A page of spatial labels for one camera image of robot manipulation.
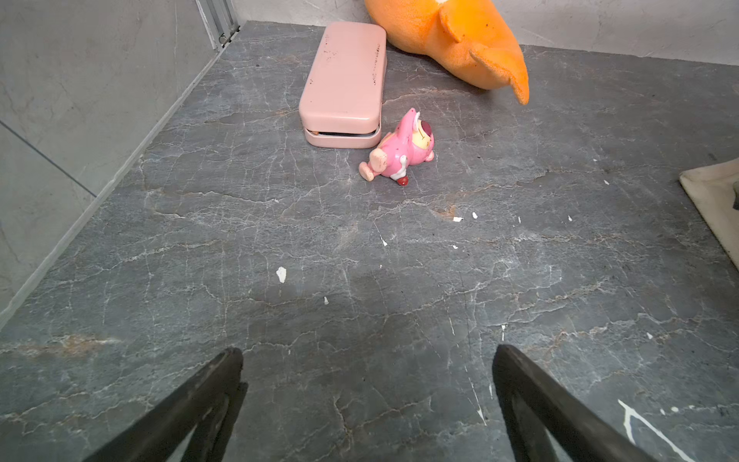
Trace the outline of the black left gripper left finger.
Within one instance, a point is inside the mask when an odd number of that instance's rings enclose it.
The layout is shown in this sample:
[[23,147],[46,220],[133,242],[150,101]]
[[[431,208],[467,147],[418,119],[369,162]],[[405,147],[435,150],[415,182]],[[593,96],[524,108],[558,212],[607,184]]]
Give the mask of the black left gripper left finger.
[[184,440],[184,461],[221,461],[248,389],[244,356],[226,348],[88,461],[167,461]]

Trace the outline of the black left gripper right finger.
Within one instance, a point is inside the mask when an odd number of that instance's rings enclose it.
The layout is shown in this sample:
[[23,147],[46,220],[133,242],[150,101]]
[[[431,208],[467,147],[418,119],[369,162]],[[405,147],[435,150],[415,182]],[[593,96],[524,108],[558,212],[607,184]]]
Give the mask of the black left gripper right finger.
[[501,344],[492,374],[517,461],[556,461],[556,441],[573,461],[652,461],[518,348]]

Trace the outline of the beige canvas bag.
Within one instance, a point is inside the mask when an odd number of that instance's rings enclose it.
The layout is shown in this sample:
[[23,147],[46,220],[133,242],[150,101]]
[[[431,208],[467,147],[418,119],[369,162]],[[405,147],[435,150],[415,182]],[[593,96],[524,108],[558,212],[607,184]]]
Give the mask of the beige canvas bag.
[[738,160],[683,171],[679,182],[738,267]]

